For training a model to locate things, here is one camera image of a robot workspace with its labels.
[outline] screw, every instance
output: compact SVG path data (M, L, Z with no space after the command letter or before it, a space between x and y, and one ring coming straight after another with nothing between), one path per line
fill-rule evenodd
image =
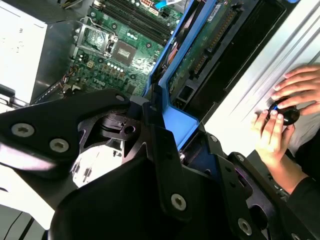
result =
M213 135L211 135L211 137L210 137L211 139L212 139L212 141L214 141L215 143L216 142L218 142L218 139L215 137L215 136L213 136Z
M35 133L35 128L27 123L17 123L11 127L11 132L18 137L27 138Z
M239 228L248 236L252 234L252 229L249 223L243 218L238 219Z
M291 233L291 236L294 240L300 240L300 237L298 237L295 233Z
M177 193L172 194L171 203L174 206L174 208L179 211L184 211L187 207L186 200L180 194Z
M51 150L57 153L64 153L69 149L69 143L61 138L55 138L50 141L49 146Z
M238 157L238 159L239 159L241 162L244 162L244 161L245 161L245 159L244 159L244 157L243 157L243 156L241 156L241 155L237 155L237 157Z
M121 95L116 95L115 98L122 101L122 102L125 100L125 98Z

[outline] fingernail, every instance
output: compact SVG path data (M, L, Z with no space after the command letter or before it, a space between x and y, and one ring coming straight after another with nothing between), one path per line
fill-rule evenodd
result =
M272 95L271 98L272 98L273 100L277 100L279 97L278 97L277 95Z

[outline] ram slot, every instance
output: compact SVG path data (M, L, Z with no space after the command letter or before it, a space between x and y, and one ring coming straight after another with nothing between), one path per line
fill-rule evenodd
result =
M118 7L120 10L126 12L128 15L135 17L137 20L147 23L154 30L160 34L170 36L171 29L164 24L157 22L153 17L146 15L139 9L132 7L126 0L108 0L108 3Z
M158 36L156 33L151 32L149 30L146 30L144 27L136 24L133 22L128 16L123 15L119 12L115 12L112 9L108 8L103 8L102 12L105 13L106 15L110 16L111 18L121 22L124 25L127 25L131 29L135 30L136 32L144 35L145 37L149 38L152 41L155 41L156 43L160 45L165 45L167 43L167 39L164 39L161 36Z

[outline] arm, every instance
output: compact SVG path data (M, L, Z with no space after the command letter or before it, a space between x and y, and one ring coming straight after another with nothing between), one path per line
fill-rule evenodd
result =
M273 179L290 195L298 184L308 177L301 168L284 155L276 166L269 166Z

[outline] metal panel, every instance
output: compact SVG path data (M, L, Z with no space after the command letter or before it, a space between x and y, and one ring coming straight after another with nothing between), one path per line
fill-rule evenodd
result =
M267 109L273 86L301 64L314 63L320 50L320 1L301 0L205 125L226 154L254 149L249 122Z
M75 40L73 33L80 24L75 20L49 24L45 34L40 62L31 100L35 100L68 71Z

